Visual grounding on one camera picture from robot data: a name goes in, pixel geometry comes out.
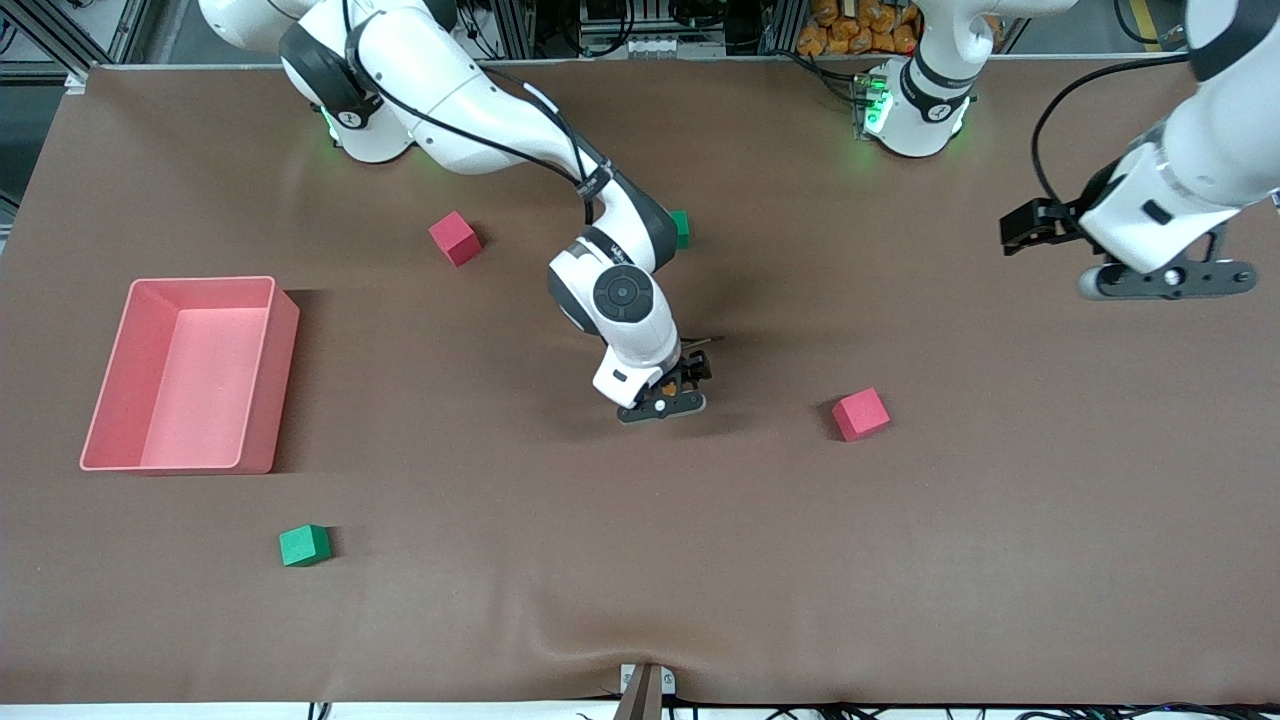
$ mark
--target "green led light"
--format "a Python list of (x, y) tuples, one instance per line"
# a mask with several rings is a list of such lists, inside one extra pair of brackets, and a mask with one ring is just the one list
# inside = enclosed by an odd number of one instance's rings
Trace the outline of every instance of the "green led light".
[(867, 132), (879, 132), (884, 129), (884, 120), (888, 119), (888, 111), (892, 109), (893, 95), (886, 91), (867, 111), (867, 123), (864, 126)]
[(960, 109), (956, 110), (956, 122), (954, 126), (951, 126), (951, 135), (956, 135), (957, 132), (960, 132), (960, 128), (964, 127), (964, 111), (968, 109), (969, 109), (969, 100), (965, 100), (964, 104), (960, 105)]
[(325, 124), (329, 126), (329, 137), (332, 137), (334, 142), (338, 142), (338, 128), (334, 127), (333, 115), (330, 115), (329, 110), (325, 110), (323, 105), (320, 106), (320, 115), (324, 118)]

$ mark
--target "table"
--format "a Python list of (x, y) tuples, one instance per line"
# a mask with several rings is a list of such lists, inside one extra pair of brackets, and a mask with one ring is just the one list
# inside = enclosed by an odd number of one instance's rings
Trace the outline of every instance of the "table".
[[(918, 161), (790, 64), (518, 69), (691, 218), (658, 279), (727, 336), (710, 406), (630, 428), (545, 291), (562, 181), (357, 165), (279, 72), (95, 70), (0, 270), (0, 701), (581, 697), (636, 660), (703, 702), (1277, 700), (1274, 210), (1233, 223), (1263, 277), (1229, 300), (1091, 304), (1085, 247), (1000, 254), (1036, 117), (1097, 65), (992, 63)], [(1190, 90), (1089, 86), (1052, 178)], [(81, 473), (129, 282), (259, 273), (302, 309), (276, 473)], [(872, 386), (892, 427), (837, 442)], [(303, 523), (339, 556), (282, 568)]]

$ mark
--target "black cable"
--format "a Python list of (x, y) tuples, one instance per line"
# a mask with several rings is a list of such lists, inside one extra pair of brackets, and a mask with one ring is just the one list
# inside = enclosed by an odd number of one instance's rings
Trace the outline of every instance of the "black cable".
[[(489, 73), (489, 74), (498, 76), (498, 77), (506, 79), (507, 82), (512, 82), (512, 83), (516, 83), (516, 85), (524, 87), (526, 92), (532, 94), (530, 88), (538, 90), (532, 85), (530, 85), (530, 83), (527, 83), (527, 82), (517, 78), (516, 76), (512, 76), (511, 73), (504, 73), (504, 72), (502, 72), (502, 70), (499, 70), (497, 68), (481, 68), (481, 69), (484, 72)], [(586, 182), (586, 167), (582, 164), (582, 147), (577, 142), (577, 132), (575, 132), (573, 128), (570, 127), (570, 124), (564, 119), (564, 117), (559, 114), (559, 109), (558, 108), (548, 106), (547, 102), (541, 97), (538, 97), (538, 102), (543, 108), (547, 108), (547, 111), (549, 113), (548, 117), (550, 118), (552, 123), (554, 123), (556, 127), (559, 128), (559, 131), (562, 133), (564, 133), (564, 138), (568, 140), (568, 143), (573, 149), (573, 160), (577, 161), (577, 177), (580, 178), (579, 182), (575, 183), (575, 184), (581, 184), (582, 182)], [(582, 201), (582, 220), (586, 224), (591, 224), (591, 223), (595, 222), (595, 206), (593, 206), (591, 202), (588, 201), (588, 200)]]
[[(1057, 208), (1064, 208), (1062, 200), (1057, 196), (1057, 192), (1053, 191), (1053, 186), (1050, 184), (1048, 176), (1044, 174), (1044, 165), (1041, 163), (1041, 155), (1039, 155), (1039, 136), (1041, 131), (1044, 129), (1044, 123), (1048, 122), (1048, 118), (1050, 115), (1053, 114), (1053, 110), (1056, 110), (1057, 106), (1062, 104), (1062, 100), (1066, 100), (1066, 96), (1075, 92), (1080, 86), (1093, 82), (1101, 77), (1106, 77), (1115, 73), (1123, 73), (1125, 70), (1155, 68), (1157, 65), (1172, 65), (1176, 63), (1185, 63), (1185, 61), (1187, 61), (1187, 54), (1184, 53), (1180, 55), (1171, 55), (1167, 58), (1149, 58), (1142, 60), (1129, 60), (1128, 63), (1116, 63), (1115, 65), (1107, 65), (1102, 69), (1093, 70), (1087, 76), (1076, 78), (1074, 82), (1071, 82), (1071, 85), (1064, 87), (1061, 92), (1053, 96), (1053, 100), (1051, 100), (1048, 106), (1044, 108), (1044, 111), (1041, 113), (1039, 119), (1036, 120), (1036, 128), (1032, 131), (1032, 169), (1036, 170), (1036, 179), (1039, 181), (1041, 187), (1044, 190), (1044, 195), (1048, 196), (1050, 201), (1053, 205), (1056, 205)], [(1075, 222), (1075, 218), (1073, 218), (1069, 213), (1064, 213), (1064, 217), (1065, 217), (1064, 222), (1070, 225), (1070, 229), (1082, 232), (1080, 227)], [(1032, 720), (1033, 717), (1047, 717), (1052, 720), (1061, 720), (1061, 716), (1046, 715), (1043, 712), (1041, 712), (1039, 715), (1023, 714), (1021, 716), (1019, 716), (1018, 720)]]
[(1018, 35), (1015, 35), (1012, 37), (1012, 40), (1009, 40), (1007, 42), (1005, 42), (1005, 49), (1001, 50), (1001, 54), (1009, 55), (1010, 53), (1014, 51), (1014, 46), (1018, 45), (1018, 41), (1023, 38), (1023, 35), (1027, 32), (1027, 28), (1030, 27), (1033, 19), (1034, 18), (1024, 18), (1023, 19), (1023, 26), (1020, 28), (1018, 28)]
[(311, 702), (307, 703), (307, 720), (329, 720), (329, 711), (333, 710), (332, 702)]
[(791, 61), (796, 63), (801, 68), (809, 70), (822, 81), (822, 86), (827, 88), (827, 92), (835, 95), (840, 100), (850, 104), (859, 104), (856, 97), (845, 95), (838, 87), (831, 85), (831, 81), (852, 82), (854, 76), (849, 73), (837, 73), (835, 70), (828, 70), (826, 68), (819, 68), (815, 60), (805, 59), (803, 55), (797, 55), (790, 50), (769, 50), (764, 53), (765, 55), (782, 55), (783, 58), (790, 58)]
[(1116, 716), (1121, 720), (1132, 720), (1133, 717), (1140, 717), (1151, 712), (1197, 712), (1201, 715), (1215, 715), (1217, 717), (1226, 717), (1228, 720), (1247, 720), (1247, 717), (1235, 710), (1229, 707), (1210, 707), (1206, 705), (1196, 705), (1192, 702), (1167, 702), (1164, 705), (1153, 705), (1151, 707), (1135, 710), (1133, 712), (1117, 712)]
[[(618, 36), (613, 38), (613, 42), (611, 42), (608, 47), (600, 51), (588, 50), (581, 45), (579, 45), (576, 40), (570, 37), (568, 32), (570, 23), (567, 20), (573, 19), (573, 14), (566, 12), (566, 9), (572, 9), (572, 6), (575, 6), (579, 1), (580, 0), (563, 0), (561, 3), (561, 15), (562, 15), (561, 37), (564, 38), (564, 42), (568, 45), (570, 50), (572, 50), (573, 53), (576, 53), (582, 58), (600, 58), (603, 55), (613, 53), (614, 50), (618, 50), (631, 37), (631, 33), (632, 31), (635, 31), (636, 27), (636, 10), (635, 6), (632, 6), (634, 0), (622, 0), (622, 15), (618, 17)], [(581, 20), (575, 20), (575, 22), (577, 22), (579, 26), (581, 26)]]
[(865, 711), (865, 710), (863, 710), (861, 707), (858, 707), (856, 705), (850, 705), (850, 703), (847, 703), (847, 702), (841, 702), (841, 703), (837, 703), (837, 705), (836, 705), (836, 708), (837, 708), (837, 710), (838, 710), (838, 711), (840, 711), (840, 712), (841, 712), (841, 714), (842, 714), (842, 715), (844, 715), (844, 716), (845, 716), (846, 719), (852, 719), (852, 720), (876, 720), (876, 716), (877, 716), (877, 715), (879, 715), (881, 712), (884, 712), (886, 710), (888, 710), (888, 708), (886, 708), (886, 707), (882, 707), (882, 708), (879, 708), (879, 710), (877, 710), (877, 711), (874, 711), (874, 712), (867, 712), (867, 711)]
[(467, 37), (475, 41), (476, 47), (484, 53), (485, 58), (489, 58), (490, 60), (502, 60), (502, 55), (492, 45), (489, 45), (489, 38), (484, 36), (484, 31), (480, 28), (480, 20), (476, 18), (475, 0), (466, 0), (460, 5), (460, 8), (465, 8), (467, 14), (471, 15), (471, 24), (468, 26), (463, 14), (458, 13), (458, 19), (462, 20), (462, 27), (467, 31)]
[(1124, 19), (1124, 10), (1120, 9), (1120, 0), (1112, 0), (1111, 3), (1116, 9), (1116, 22), (1120, 23), (1120, 29), (1129, 36), (1129, 40), (1134, 42), (1140, 42), (1143, 45), (1160, 45), (1160, 38), (1157, 37), (1143, 37), (1137, 32), (1129, 29), (1129, 23)]
[(1042, 710), (1032, 710), (1030, 712), (1023, 712), (1021, 715), (1019, 715), (1018, 720), (1034, 720), (1034, 719), (1070, 720), (1071, 717), (1073, 717), (1071, 715), (1053, 715), (1052, 712), (1044, 712)]
[[(361, 72), (365, 72), (364, 63), (360, 61), (360, 49), (358, 47), (355, 49), (355, 53), (352, 54), (352, 60), (355, 60), (356, 67)], [(371, 82), (374, 85), (374, 90), (376, 90), (379, 95), (381, 95), (383, 97), (387, 99), (388, 102), (390, 102), (392, 105), (396, 105), (401, 110), (404, 110), (410, 115), (413, 115), (415, 118), (417, 118), (420, 120), (426, 120), (426, 122), (431, 123), (433, 126), (435, 126), (435, 127), (438, 127), (438, 128), (440, 128), (443, 131), (452, 132), (453, 135), (462, 136), (462, 137), (465, 137), (465, 138), (467, 138), (467, 140), (470, 140), (472, 142), (479, 142), (480, 145), (484, 145), (486, 147), (493, 147), (494, 150), (498, 150), (499, 152), (506, 152), (508, 155), (515, 155), (516, 158), (520, 158), (521, 160), (526, 160), (529, 163), (532, 163), (535, 165), (538, 165), (539, 168), (548, 169), (548, 170), (556, 173), (557, 176), (567, 179), (570, 183), (573, 184), (575, 188), (577, 187), (577, 179), (575, 179), (573, 176), (568, 174), (563, 169), (557, 168), (556, 165), (553, 165), (553, 164), (545, 161), (545, 160), (541, 160), (539, 158), (534, 158), (532, 155), (529, 155), (527, 152), (521, 152), (520, 150), (516, 150), (515, 147), (508, 147), (508, 146), (506, 146), (506, 145), (503, 145), (500, 142), (494, 142), (494, 141), (492, 141), (492, 140), (489, 140), (486, 137), (480, 137), (479, 135), (470, 133), (470, 132), (467, 132), (467, 131), (465, 131), (462, 128), (453, 127), (449, 123), (445, 123), (443, 120), (438, 120), (438, 119), (433, 118), (431, 115), (428, 115), (426, 113), (419, 110), (417, 108), (413, 108), (412, 105), (410, 105), (410, 104), (404, 102), (403, 100), (401, 100), (401, 99), (396, 97), (394, 95), (392, 95), (390, 91), (388, 91), (385, 87), (383, 87), (376, 79), (372, 78), (372, 76), (369, 76), (367, 72), (365, 72), (365, 76), (369, 78), (369, 82)]]

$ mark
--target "green cube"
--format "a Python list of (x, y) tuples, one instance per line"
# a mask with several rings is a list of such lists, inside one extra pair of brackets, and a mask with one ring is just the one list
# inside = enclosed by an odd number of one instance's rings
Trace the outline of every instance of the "green cube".
[(320, 525), (302, 525), (280, 533), (280, 561), (288, 568), (306, 568), (330, 556), (329, 530)]
[(689, 215), (684, 210), (672, 210), (671, 219), (676, 220), (676, 250), (689, 249)]

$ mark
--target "red cube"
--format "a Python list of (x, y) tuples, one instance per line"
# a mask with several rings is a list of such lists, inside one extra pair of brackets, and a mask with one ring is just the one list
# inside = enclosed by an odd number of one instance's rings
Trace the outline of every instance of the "red cube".
[(888, 411), (873, 387), (841, 400), (831, 414), (845, 442), (864, 438), (888, 424)]
[(471, 225), (462, 219), (457, 210), (431, 225), (430, 232), (431, 240), (449, 259), (449, 263), (453, 263), (454, 268), (480, 254), (480, 238), (476, 237), (476, 231), (471, 229)]

